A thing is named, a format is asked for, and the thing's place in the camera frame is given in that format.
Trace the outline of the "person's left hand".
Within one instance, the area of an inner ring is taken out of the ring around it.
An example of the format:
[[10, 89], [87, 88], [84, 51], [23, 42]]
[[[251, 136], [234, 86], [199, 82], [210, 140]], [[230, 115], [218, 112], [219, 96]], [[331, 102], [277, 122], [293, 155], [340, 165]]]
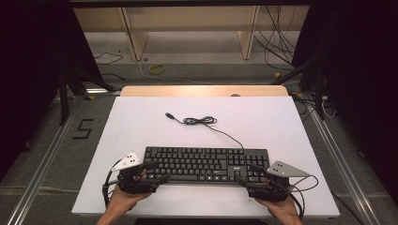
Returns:
[[129, 194], [120, 189], [119, 185], [115, 185], [112, 197], [106, 211], [105, 216], [110, 218], [120, 218], [130, 211], [139, 201], [150, 196], [150, 193]]

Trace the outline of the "white board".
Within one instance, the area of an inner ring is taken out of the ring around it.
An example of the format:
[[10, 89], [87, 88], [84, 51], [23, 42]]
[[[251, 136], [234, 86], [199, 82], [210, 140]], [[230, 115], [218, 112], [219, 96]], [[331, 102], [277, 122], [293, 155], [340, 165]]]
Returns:
[[[267, 149], [310, 174], [298, 183], [306, 218], [336, 218], [339, 210], [290, 97], [119, 97], [115, 100], [73, 213], [94, 216], [105, 206], [101, 186], [111, 167], [148, 146]], [[138, 218], [266, 218], [267, 209], [241, 186], [162, 185], [139, 202]]]

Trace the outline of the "black overhead frame bar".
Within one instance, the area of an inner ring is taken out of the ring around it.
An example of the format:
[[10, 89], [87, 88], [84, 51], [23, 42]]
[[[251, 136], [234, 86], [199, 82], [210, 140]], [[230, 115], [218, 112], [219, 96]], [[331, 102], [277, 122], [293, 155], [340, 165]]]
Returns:
[[310, 6], [318, 0], [67, 0], [75, 8]]

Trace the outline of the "black keyboard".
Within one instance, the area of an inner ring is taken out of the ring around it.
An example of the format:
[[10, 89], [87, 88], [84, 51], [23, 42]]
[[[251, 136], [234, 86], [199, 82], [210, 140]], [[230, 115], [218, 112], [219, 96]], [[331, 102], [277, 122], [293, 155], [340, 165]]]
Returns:
[[263, 173], [250, 165], [269, 167], [267, 149], [148, 146], [144, 161], [159, 162], [149, 178], [170, 174], [170, 184], [235, 185], [237, 176], [259, 182]]

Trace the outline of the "dark curtain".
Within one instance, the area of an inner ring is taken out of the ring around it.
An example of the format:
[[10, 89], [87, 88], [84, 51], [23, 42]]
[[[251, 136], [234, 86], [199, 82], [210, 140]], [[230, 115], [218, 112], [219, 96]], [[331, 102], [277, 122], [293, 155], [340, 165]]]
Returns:
[[398, 205], [398, 0], [310, 0], [293, 60], [322, 51], [327, 92], [359, 150]]
[[0, 181], [53, 101], [59, 77], [72, 92], [100, 81], [69, 0], [0, 0]]

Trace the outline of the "light wooden shelf unit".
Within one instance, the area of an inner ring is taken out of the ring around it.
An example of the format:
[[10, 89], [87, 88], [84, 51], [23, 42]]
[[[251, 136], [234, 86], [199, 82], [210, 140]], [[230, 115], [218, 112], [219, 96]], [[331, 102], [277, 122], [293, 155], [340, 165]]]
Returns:
[[133, 60], [142, 58], [151, 32], [234, 31], [248, 60], [256, 31], [299, 31], [307, 6], [92, 7], [74, 10], [85, 32], [123, 32]]

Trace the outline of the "light wooden table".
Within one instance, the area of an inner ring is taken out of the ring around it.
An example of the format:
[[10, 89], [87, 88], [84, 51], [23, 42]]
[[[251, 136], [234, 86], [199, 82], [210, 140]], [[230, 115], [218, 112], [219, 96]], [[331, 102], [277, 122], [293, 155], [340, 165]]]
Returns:
[[121, 97], [287, 97], [282, 85], [132, 85]]

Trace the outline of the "person's right hand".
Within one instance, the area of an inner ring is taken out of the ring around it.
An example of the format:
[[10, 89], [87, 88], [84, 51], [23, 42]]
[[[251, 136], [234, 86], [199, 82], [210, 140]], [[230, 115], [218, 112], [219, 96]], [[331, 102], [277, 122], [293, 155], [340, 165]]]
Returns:
[[295, 203], [291, 197], [288, 197], [284, 202], [268, 202], [260, 199], [256, 199], [256, 201], [264, 205], [279, 221], [282, 218], [299, 218]]

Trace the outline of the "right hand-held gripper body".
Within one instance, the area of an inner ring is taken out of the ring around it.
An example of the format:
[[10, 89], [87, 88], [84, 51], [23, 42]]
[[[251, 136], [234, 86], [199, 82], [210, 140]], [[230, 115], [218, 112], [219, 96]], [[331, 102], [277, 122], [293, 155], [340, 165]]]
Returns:
[[249, 182], [246, 189], [251, 198], [273, 203], [285, 201], [293, 191], [293, 186], [289, 181], [291, 177], [306, 178], [310, 176], [308, 172], [279, 160], [265, 170], [267, 171], [266, 176], [261, 176], [258, 173], [257, 176], [259, 179], [265, 177], [268, 181], [266, 183], [261, 181], [258, 183]]

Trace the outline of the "person's dark clothing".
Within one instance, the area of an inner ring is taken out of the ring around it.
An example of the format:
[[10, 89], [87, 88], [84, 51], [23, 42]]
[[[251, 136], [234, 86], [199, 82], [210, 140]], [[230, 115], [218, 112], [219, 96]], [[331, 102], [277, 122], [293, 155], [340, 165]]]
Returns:
[[268, 225], [259, 219], [138, 218], [134, 225]]

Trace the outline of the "aluminium floor rail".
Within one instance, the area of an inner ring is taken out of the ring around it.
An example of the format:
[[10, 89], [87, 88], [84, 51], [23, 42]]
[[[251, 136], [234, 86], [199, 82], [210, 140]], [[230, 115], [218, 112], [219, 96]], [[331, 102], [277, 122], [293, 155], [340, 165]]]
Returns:
[[344, 155], [342, 154], [338, 144], [335, 142], [334, 137], [325, 121], [322, 121], [320, 117], [317, 115], [315, 106], [307, 105], [308, 115], [312, 117], [317, 130], [319, 131], [324, 143], [327, 146], [327, 149], [333, 159], [334, 164], [336, 165], [340, 175], [344, 180], [344, 184], [350, 193], [350, 196], [357, 206], [360, 216], [362, 218], [364, 225], [381, 225], [381, 220], [378, 218], [374, 208], [371, 205], [370, 200], [365, 195], [365, 192], [360, 186], [358, 179], [353, 174], [350, 169], [347, 161], [344, 159]]
[[58, 128], [55, 136], [48, 147], [46, 154], [44, 155], [42, 161], [38, 165], [32, 179], [30, 180], [28, 186], [24, 189], [22, 197], [18, 200], [16, 206], [14, 207], [7, 225], [22, 225], [23, 221], [31, 208], [33, 201], [35, 200], [39, 188], [42, 185], [48, 171], [50, 170], [54, 159], [60, 149], [62, 142], [64, 141], [69, 127], [74, 119], [75, 113], [80, 108], [83, 97], [75, 97], [71, 102], [71, 107], [69, 111], [69, 116], [62, 126]]

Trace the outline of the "short aluminium bar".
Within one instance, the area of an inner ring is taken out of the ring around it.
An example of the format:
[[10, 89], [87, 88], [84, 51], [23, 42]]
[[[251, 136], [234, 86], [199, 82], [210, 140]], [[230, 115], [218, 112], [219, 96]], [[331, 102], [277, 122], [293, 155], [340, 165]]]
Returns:
[[109, 91], [104, 88], [88, 88], [86, 89], [86, 94], [88, 96], [95, 96], [95, 95], [100, 95], [100, 96], [120, 96], [121, 90], [116, 90], [116, 91]]

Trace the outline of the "black metal stand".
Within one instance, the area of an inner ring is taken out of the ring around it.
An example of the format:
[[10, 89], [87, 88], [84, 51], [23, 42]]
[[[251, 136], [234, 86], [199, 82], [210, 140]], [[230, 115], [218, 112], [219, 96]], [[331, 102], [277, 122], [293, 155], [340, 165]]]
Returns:
[[101, 77], [95, 77], [90, 75], [89, 73], [83, 71], [81, 68], [66, 66], [61, 69], [61, 72], [58, 75], [58, 83], [59, 83], [59, 96], [61, 103], [61, 122], [60, 125], [64, 125], [69, 118], [69, 102], [68, 102], [68, 91], [67, 88], [71, 90], [71, 92], [77, 96], [82, 97], [87, 93], [86, 88], [84, 87], [83, 81], [89, 81], [101, 88], [104, 88], [107, 91], [115, 92], [120, 91], [120, 88], [116, 88], [106, 83]]
[[294, 68], [292, 71], [288, 72], [286, 75], [278, 78], [271, 85], [281, 85], [299, 74], [302, 74], [302, 78], [299, 82], [299, 89], [301, 91], [308, 91], [314, 87], [314, 109], [321, 120], [325, 119], [325, 114], [322, 107], [323, 102], [323, 69], [319, 64], [319, 59], [317, 56], [312, 56], [305, 63], [299, 67]]

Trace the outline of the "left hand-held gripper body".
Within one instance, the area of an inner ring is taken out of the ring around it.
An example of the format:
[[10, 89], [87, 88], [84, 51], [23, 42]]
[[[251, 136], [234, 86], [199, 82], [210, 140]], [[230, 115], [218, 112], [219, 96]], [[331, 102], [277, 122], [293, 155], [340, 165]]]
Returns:
[[156, 178], [141, 177], [144, 164], [135, 152], [130, 152], [112, 167], [112, 172], [118, 172], [117, 183], [122, 191], [139, 194], [157, 190], [160, 185], [156, 183]]

